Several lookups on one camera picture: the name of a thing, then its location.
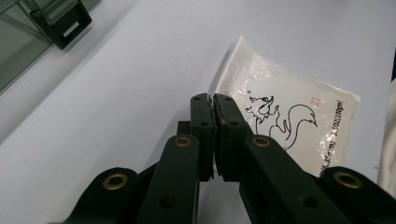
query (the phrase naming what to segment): white plastic packet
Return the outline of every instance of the white plastic packet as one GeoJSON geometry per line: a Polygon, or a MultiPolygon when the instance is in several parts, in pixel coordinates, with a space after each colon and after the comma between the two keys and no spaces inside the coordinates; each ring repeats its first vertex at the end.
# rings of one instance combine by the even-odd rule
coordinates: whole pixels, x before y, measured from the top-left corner
{"type": "Polygon", "coordinates": [[[216,92],[233,97],[253,132],[274,138],[306,172],[344,164],[359,96],[265,60],[242,36],[216,92]]]}

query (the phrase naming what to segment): white tabletop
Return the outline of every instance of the white tabletop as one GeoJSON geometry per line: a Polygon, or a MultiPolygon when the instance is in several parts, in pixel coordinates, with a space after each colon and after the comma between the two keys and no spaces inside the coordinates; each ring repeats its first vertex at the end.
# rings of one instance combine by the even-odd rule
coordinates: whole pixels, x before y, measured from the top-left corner
{"type": "MultiPolygon", "coordinates": [[[[103,1],[68,52],[0,96],[0,223],[62,221],[112,167],[156,162],[240,35],[264,58],[361,96],[346,166],[376,180],[395,1],[103,1]]],[[[238,185],[201,184],[199,223],[249,223],[238,185]]]]}

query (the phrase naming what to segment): black clip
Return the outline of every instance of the black clip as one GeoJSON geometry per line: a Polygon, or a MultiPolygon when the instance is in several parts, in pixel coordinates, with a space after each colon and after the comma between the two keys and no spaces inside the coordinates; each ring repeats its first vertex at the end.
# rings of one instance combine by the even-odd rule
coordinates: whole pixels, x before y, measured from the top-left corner
{"type": "Polygon", "coordinates": [[[80,0],[52,24],[38,10],[31,11],[30,16],[59,49],[64,49],[92,22],[80,0]]]}

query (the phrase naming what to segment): white cloth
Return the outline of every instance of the white cloth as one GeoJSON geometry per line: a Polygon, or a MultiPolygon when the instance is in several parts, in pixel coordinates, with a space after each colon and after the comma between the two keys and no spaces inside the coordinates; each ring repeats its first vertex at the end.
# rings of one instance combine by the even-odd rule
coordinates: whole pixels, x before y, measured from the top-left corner
{"type": "Polygon", "coordinates": [[[396,198],[396,81],[390,85],[389,107],[378,185],[396,198]]]}

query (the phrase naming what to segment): squirrel illustration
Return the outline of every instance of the squirrel illustration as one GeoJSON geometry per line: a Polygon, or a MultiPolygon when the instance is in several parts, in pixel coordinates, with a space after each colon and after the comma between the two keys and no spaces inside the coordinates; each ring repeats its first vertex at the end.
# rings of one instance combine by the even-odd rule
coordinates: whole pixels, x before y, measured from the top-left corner
{"type": "Polygon", "coordinates": [[[279,105],[273,109],[274,96],[271,98],[249,97],[251,106],[246,108],[256,118],[256,134],[259,124],[262,125],[261,133],[275,137],[276,141],[285,149],[291,148],[297,140],[298,130],[302,122],[308,122],[318,127],[315,112],[307,105],[294,105],[289,109],[288,117],[280,119],[279,105]]]}

